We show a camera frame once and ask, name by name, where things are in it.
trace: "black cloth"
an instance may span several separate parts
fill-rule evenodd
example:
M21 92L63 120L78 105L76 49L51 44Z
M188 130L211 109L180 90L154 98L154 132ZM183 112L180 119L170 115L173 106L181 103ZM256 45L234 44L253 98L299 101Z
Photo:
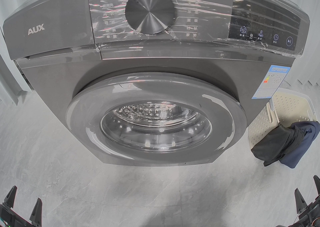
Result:
M256 158L264 160L264 166L268 166L294 151L301 144L304 136L305 131L295 123L288 128L279 124L259 141L251 152Z
M292 125L296 125L303 129L306 135L304 136L302 143L295 150L287 153L279 161L281 164L284 164L290 168L295 168L302 156L309 149L314 139L318 136L320 132L320 124L315 121L301 121L293 123Z

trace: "washing machine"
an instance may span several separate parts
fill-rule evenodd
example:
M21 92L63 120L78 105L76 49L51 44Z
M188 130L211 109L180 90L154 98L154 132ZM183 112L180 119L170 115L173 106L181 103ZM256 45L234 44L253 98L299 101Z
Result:
M243 136L309 24L289 0L29 0L3 30L11 59L99 160L169 166L213 162Z

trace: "sticker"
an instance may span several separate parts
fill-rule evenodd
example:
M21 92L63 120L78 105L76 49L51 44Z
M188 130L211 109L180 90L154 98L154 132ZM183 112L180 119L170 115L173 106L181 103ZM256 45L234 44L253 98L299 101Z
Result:
M252 99L271 98L286 77L290 67L271 65Z

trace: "beige tray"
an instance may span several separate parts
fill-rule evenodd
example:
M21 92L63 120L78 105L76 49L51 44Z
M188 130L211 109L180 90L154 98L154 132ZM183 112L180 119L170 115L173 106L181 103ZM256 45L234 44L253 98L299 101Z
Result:
M310 98L302 93L279 88L255 120L249 125L250 149L281 123L317 121Z

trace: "gray tile floor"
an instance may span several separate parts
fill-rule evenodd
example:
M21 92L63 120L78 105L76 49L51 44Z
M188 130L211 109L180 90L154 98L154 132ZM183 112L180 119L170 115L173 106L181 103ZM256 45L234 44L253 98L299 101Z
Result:
M293 89L309 95L320 116L320 88ZM317 139L296 169L278 162L263 167L246 132L212 164L105 165L33 92L17 107L0 103L0 199L16 185L14 209L28 219L40 197L44 227L290 225L294 189L307 202L316 197L312 177L320 175L319 148Z

